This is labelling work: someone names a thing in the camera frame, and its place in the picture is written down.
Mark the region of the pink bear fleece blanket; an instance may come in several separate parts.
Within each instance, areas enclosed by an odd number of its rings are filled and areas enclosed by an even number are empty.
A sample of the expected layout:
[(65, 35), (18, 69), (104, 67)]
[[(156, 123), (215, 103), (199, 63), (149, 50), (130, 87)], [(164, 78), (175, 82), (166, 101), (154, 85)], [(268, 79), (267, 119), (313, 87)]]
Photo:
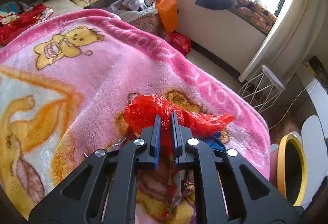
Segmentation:
[(38, 23), (1, 50), (1, 185), (23, 218), (86, 155), (140, 133), (124, 119), (138, 95), (231, 114), (222, 142), (269, 176), (269, 130), (253, 107), (163, 39), (82, 10)]

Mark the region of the cream window curtain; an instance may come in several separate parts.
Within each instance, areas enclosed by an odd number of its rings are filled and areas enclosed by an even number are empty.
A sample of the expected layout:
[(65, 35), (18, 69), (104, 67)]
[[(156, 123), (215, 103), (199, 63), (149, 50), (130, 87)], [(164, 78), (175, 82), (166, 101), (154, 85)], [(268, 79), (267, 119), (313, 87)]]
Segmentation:
[(327, 14), (327, 0), (285, 0), (276, 23), (239, 76), (250, 79), (262, 64), (287, 84), (310, 52)]

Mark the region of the red plastic bag trash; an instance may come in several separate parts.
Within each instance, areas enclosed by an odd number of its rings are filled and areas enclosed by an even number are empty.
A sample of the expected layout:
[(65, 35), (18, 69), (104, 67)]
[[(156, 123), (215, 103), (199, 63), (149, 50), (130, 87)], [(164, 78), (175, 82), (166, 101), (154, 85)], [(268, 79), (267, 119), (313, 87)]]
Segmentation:
[(221, 132), (227, 124), (234, 120), (229, 113), (208, 115), (192, 113), (174, 105), (162, 96), (138, 95), (124, 110), (124, 120), (129, 128), (140, 133), (143, 128), (152, 126), (156, 115), (161, 118), (161, 150), (165, 154), (172, 154), (171, 114), (177, 113), (178, 123), (187, 127), (195, 137), (208, 137)]

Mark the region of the floral fabric laundry basket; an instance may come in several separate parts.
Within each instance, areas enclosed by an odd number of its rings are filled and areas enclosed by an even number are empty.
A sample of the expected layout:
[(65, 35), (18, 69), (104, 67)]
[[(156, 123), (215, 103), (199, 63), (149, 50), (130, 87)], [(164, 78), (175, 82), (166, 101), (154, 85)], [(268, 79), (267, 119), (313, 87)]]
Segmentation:
[(162, 22), (159, 14), (143, 16), (136, 20), (130, 21), (129, 24), (153, 35), (159, 35), (162, 27)]

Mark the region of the red patterned cloth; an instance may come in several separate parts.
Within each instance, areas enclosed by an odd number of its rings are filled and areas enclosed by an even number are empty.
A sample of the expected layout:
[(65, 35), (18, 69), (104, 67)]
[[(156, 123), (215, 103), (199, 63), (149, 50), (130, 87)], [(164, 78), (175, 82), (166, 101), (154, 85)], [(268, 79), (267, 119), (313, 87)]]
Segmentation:
[(22, 13), (1, 13), (1, 45), (7, 45), (28, 28), (47, 20), (53, 9), (37, 4)]

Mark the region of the red plastic shopping bag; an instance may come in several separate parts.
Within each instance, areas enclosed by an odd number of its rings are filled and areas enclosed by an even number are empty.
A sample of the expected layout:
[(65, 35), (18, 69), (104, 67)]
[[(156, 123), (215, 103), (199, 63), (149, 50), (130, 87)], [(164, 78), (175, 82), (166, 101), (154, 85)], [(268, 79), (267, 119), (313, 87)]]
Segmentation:
[(166, 33), (165, 41), (186, 56), (191, 51), (190, 39), (180, 33)]

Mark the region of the grey lilac garment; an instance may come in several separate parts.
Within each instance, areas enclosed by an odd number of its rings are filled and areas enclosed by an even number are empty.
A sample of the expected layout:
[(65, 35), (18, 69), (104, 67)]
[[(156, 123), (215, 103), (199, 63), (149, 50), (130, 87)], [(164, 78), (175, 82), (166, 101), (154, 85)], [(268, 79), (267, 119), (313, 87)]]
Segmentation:
[(112, 3), (108, 8), (107, 11), (111, 13), (117, 12), (121, 6), (126, 7), (130, 11), (142, 11), (146, 10), (150, 6), (153, 6), (154, 1), (152, 0), (118, 0)]

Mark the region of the orange patterned quilt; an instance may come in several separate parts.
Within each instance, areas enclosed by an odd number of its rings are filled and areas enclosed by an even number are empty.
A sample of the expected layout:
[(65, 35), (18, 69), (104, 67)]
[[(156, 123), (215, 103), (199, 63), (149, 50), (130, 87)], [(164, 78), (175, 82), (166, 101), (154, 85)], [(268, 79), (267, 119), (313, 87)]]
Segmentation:
[(229, 10), (265, 35), (269, 34), (277, 20), (275, 14), (256, 0), (234, 0)]

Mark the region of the yellow round trash bin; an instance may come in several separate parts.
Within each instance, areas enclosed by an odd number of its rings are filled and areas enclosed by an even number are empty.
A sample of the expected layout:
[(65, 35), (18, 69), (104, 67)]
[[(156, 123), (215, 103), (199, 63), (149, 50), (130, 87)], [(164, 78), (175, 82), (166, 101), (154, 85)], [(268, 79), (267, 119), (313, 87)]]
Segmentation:
[(300, 140), (294, 134), (285, 135), (277, 152), (277, 189), (294, 206), (301, 206), (306, 193), (308, 168)]

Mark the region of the floral teal pillow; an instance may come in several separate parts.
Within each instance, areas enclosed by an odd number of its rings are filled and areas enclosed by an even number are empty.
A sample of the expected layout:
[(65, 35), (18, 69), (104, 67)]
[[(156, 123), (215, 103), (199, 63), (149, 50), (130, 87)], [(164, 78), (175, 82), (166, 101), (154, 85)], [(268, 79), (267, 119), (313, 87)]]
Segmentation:
[(1, 13), (22, 13), (28, 10), (30, 7), (23, 2), (7, 2), (0, 5)]

